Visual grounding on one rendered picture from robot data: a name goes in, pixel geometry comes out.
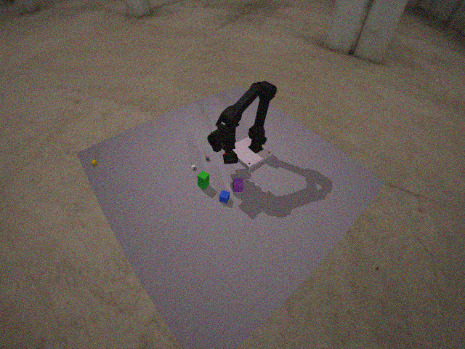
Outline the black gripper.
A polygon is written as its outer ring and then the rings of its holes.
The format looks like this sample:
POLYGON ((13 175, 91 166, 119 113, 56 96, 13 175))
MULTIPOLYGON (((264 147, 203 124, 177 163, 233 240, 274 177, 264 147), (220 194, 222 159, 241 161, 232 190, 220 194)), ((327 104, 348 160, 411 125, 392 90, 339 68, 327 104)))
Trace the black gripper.
POLYGON ((236 139, 234 138, 232 140, 225 140, 223 143, 226 145, 226 150, 225 150, 226 154, 223 154, 224 163, 225 164, 238 163, 238 156, 235 153, 235 151, 233 151, 233 149, 235 149, 236 139))

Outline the purple block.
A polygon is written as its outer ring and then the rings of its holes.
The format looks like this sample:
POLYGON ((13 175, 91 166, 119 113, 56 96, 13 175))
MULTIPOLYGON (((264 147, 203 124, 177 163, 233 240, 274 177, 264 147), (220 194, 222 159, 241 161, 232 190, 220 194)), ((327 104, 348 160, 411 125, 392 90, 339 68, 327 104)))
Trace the purple block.
POLYGON ((233 178, 233 192, 243 192, 243 178, 233 178))

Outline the green block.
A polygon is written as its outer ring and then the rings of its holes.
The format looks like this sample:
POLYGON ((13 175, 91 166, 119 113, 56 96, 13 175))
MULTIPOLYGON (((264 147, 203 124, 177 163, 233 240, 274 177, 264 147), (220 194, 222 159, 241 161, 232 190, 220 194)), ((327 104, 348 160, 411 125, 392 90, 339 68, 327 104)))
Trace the green block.
POLYGON ((202 184, 201 182, 198 182, 198 187, 202 188, 202 189, 206 189, 207 187, 209 186, 209 181, 204 185, 202 184))
POLYGON ((207 182, 209 181, 209 174, 202 171, 199 175, 198 175, 198 182, 201 182, 202 184, 206 184, 207 182))

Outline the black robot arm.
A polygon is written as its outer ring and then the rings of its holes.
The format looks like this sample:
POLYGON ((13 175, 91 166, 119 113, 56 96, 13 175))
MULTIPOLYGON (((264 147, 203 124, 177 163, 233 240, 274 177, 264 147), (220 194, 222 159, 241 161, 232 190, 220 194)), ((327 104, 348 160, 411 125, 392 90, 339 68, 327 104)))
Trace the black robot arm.
POLYGON ((264 137, 264 120, 270 105, 269 102, 275 97, 276 91, 277 87, 267 81, 253 83, 239 101, 222 111, 215 124, 218 129, 211 132, 207 137, 213 151, 218 152, 223 148, 226 150, 226 145, 223 142, 235 138, 235 130, 240 125, 238 122, 241 120, 242 113, 257 96, 259 96, 259 105, 256 112, 255 124, 248 132, 249 137, 252 139, 251 145, 248 148, 255 153, 264 150, 262 144, 265 144, 267 140, 264 137), (225 125, 221 124, 222 122, 225 125))

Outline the blue block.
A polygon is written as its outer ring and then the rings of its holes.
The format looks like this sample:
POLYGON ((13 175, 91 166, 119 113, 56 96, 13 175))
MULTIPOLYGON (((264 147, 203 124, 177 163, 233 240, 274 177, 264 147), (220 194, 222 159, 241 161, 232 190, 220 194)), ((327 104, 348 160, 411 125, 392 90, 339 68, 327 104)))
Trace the blue block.
POLYGON ((229 197, 230 197, 230 192, 222 190, 219 196, 219 201, 227 204, 229 197))

